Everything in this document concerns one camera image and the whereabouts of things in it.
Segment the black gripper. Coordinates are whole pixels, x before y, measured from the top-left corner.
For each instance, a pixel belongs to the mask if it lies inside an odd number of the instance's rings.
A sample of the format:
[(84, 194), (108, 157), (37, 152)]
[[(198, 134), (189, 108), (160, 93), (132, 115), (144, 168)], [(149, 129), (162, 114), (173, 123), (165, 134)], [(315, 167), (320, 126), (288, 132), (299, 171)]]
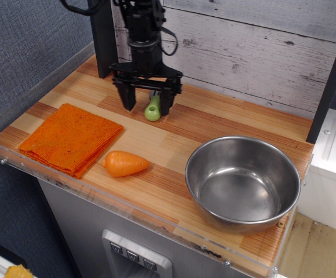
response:
[(182, 73), (163, 63), (162, 43), (157, 41), (134, 42), (129, 40), (132, 60), (113, 63), (110, 68), (113, 84), (125, 109), (131, 111), (136, 104), (135, 87), (160, 91), (160, 114), (167, 116), (175, 94), (182, 91)]

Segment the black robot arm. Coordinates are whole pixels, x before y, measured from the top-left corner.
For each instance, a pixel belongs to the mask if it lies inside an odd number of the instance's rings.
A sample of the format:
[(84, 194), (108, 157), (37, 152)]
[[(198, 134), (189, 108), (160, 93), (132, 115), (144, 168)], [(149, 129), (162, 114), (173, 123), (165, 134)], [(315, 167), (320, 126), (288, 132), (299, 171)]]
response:
[(136, 104), (135, 89), (159, 92), (160, 112), (169, 114), (174, 98), (182, 91), (182, 72), (163, 63), (163, 55), (172, 56), (162, 47), (161, 33), (175, 36), (163, 27), (166, 22), (165, 9), (159, 1), (115, 1), (120, 8), (128, 30), (127, 44), (132, 60), (128, 63), (113, 63), (112, 78), (122, 104), (128, 111)]

